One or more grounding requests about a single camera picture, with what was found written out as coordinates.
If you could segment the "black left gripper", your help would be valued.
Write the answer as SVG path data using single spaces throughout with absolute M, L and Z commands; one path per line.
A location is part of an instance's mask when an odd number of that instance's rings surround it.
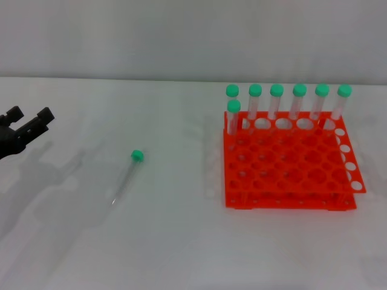
M 45 133 L 48 130 L 47 125 L 54 120 L 49 107 L 45 107 L 34 119 L 17 130 L 6 126 L 19 121 L 23 116 L 19 106 L 12 107 L 5 115 L 0 115 L 1 159 L 21 153 L 26 149 L 27 144 Z

